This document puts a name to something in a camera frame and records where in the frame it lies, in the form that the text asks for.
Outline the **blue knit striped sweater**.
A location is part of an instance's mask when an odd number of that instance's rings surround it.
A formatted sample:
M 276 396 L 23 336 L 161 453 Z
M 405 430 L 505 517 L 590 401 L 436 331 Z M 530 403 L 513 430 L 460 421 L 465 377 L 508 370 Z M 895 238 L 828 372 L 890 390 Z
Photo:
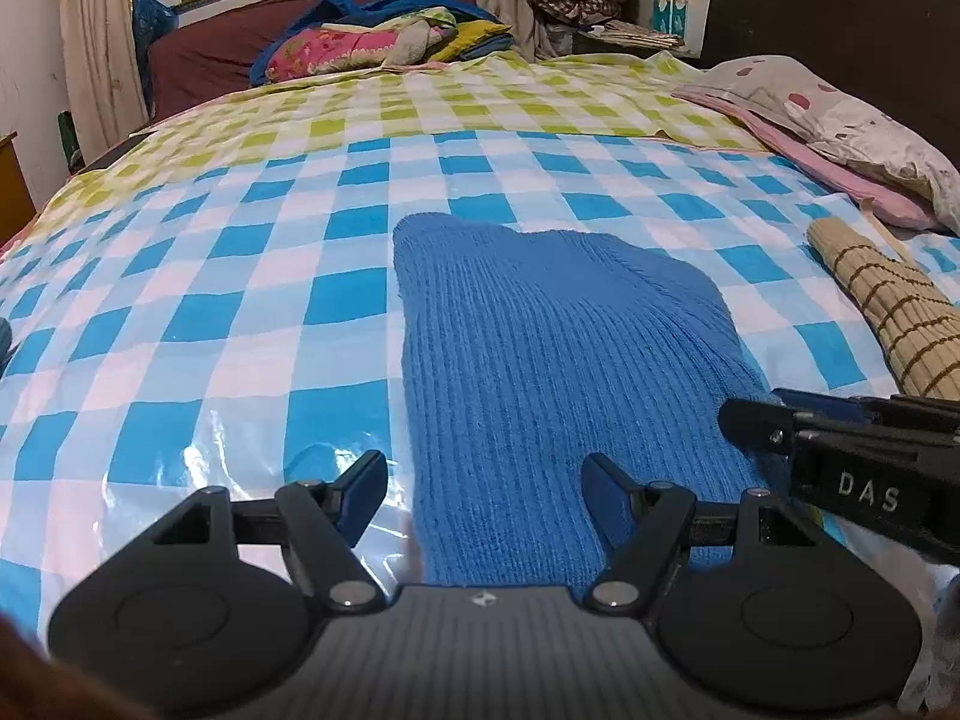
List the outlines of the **blue knit striped sweater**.
M 596 452 L 708 500 L 763 481 L 718 413 L 766 388 L 694 266 L 610 234 L 423 213 L 395 227 L 394 271 L 427 582 L 587 587 Z

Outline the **pile of colourful clothes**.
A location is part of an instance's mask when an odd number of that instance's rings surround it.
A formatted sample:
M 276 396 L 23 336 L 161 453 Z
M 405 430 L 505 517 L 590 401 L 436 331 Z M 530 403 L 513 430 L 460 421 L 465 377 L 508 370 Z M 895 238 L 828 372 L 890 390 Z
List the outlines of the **pile of colourful clothes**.
M 512 46 L 511 26 L 460 0 L 317 0 L 257 55 L 249 83 L 448 64 Z

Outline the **beige brown striped sweater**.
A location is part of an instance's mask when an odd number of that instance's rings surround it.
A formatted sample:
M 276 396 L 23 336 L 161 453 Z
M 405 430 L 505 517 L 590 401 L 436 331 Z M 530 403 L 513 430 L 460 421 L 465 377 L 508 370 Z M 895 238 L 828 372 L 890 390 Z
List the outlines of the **beige brown striped sweater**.
M 958 307 L 916 263 L 892 259 L 838 218 L 807 239 L 874 332 L 896 387 L 908 397 L 958 400 Z

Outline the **pink pillow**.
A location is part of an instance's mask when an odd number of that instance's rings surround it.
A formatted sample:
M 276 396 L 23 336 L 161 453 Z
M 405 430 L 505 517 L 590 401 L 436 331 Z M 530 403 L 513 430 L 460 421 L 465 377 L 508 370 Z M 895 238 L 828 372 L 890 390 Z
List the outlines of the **pink pillow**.
M 809 174 L 833 190 L 850 195 L 859 208 L 864 208 L 864 203 L 871 202 L 872 213 L 882 223 L 903 227 L 910 231 L 944 231 L 944 226 L 935 219 L 932 206 L 926 200 L 913 199 L 905 190 L 873 181 L 869 177 L 850 171 L 841 164 L 823 158 L 822 154 L 818 154 L 802 143 L 796 135 L 750 112 L 745 107 L 695 91 L 692 85 L 681 86 L 675 91 L 674 98 L 683 99 L 731 117 L 747 128 L 748 132 L 752 133 L 759 142 L 768 146 L 771 151 L 793 161 L 800 171 L 804 171 L 805 174 Z

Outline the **checkered blue green bedsheet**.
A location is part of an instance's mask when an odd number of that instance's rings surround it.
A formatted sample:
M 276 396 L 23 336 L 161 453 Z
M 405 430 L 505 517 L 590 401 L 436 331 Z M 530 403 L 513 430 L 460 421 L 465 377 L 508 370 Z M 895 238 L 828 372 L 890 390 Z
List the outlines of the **checkered blue green bedsheet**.
M 892 374 L 807 244 L 851 200 L 675 96 L 667 54 L 355 71 L 231 94 L 73 179 L 2 259 L 2 610 L 32 639 L 99 562 L 195 489 L 325 478 L 368 447 L 391 486 L 361 541 L 413 562 L 392 230 L 418 211 L 608 232 L 721 290 L 778 387 Z

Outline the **white patterned pillow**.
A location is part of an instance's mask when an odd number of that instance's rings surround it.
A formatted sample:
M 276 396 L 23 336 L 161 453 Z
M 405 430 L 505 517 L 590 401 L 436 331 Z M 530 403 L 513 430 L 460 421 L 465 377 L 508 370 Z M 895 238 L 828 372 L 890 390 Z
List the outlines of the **white patterned pillow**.
M 958 229 L 958 169 L 921 135 L 844 93 L 786 55 L 727 60 L 700 78 L 703 93 L 775 122 L 835 164 L 926 200 Z

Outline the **dark wooden headboard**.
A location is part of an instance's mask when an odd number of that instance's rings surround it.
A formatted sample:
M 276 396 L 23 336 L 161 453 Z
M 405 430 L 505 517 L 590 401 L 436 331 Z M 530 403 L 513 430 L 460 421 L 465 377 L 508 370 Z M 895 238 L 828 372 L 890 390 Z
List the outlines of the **dark wooden headboard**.
M 958 160 L 958 0 L 709 0 L 701 61 L 799 60 Z

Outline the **teal folded garment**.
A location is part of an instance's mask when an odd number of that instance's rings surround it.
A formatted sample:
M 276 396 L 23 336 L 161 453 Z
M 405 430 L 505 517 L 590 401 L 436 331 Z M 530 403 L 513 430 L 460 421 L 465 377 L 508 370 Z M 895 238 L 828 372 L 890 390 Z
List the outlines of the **teal folded garment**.
M 0 319 L 0 376 L 7 369 L 13 355 L 13 330 L 7 319 Z

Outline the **dark phone on bed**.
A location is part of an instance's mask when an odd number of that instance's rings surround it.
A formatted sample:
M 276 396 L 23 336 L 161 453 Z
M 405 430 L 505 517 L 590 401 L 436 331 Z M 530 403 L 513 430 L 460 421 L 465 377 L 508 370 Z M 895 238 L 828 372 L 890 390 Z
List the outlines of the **dark phone on bed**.
M 117 161 L 123 158 L 129 151 L 132 151 L 132 149 L 137 148 L 137 146 L 141 145 L 145 140 L 148 140 L 151 135 L 153 135 L 151 130 L 128 135 L 123 142 L 117 143 L 117 145 L 113 146 L 109 151 L 101 154 L 99 158 L 96 158 L 96 160 L 91 161 L 91 163 L 83 167 L 83 172 L 103 171 L 103 169 L 107 169 L 113 164 L 116 164 Z

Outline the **green bottle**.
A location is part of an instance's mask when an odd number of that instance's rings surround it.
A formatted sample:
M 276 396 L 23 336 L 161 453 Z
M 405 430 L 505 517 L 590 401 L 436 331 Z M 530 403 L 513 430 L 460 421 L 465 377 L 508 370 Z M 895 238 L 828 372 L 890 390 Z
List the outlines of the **green bottle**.
M 83 158 L 82 147 L 78 142 L 78 135 L 76 135 L 70 110 L 62 110 L 57 115 L 57 127 L 59 127 L 60 143 L 64 150 L 65 161 L 67 161 L 68 174 L 73 176 L 85 167 L 85 158 Z

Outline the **wooden side cabinet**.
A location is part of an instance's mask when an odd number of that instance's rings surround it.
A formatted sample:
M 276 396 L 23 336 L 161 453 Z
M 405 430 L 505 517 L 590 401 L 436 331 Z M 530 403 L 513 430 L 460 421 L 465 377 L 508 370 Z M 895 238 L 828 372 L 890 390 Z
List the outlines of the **wooden side cabinet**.
M 36 206 L 14 148 L 16 132 L 0 138 L 0 241 L 8 244 L 36 216 Z

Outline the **maroon sofa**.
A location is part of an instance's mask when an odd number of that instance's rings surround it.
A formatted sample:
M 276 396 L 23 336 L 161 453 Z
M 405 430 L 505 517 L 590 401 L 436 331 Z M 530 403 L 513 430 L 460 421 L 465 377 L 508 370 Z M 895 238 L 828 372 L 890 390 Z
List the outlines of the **maroon sofa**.
M 247 88 L 254 60 L 317 2 L 262 0 L 181 23 L 160 37 L 148 49 L 151 119 Z

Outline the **left beige curtain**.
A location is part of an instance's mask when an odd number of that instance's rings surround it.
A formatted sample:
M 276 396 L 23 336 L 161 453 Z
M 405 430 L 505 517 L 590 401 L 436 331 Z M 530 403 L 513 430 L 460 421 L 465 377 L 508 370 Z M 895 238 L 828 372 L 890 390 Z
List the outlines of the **left beige curtain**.
M 148 119 L 133 0 L 60 0 L 60 34 L 71 117 L 91 163 Z

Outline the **blue hanging bag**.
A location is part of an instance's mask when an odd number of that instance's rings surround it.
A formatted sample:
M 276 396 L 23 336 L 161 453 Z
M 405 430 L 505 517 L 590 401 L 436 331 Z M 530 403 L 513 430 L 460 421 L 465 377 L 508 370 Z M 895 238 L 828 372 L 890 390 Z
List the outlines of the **blue hanging bag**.
M 149 48 L 178 27 L 179 16 L 160 0 L 133 0 L 132 32 L 146 112 L 153 112 L 153 82 Z

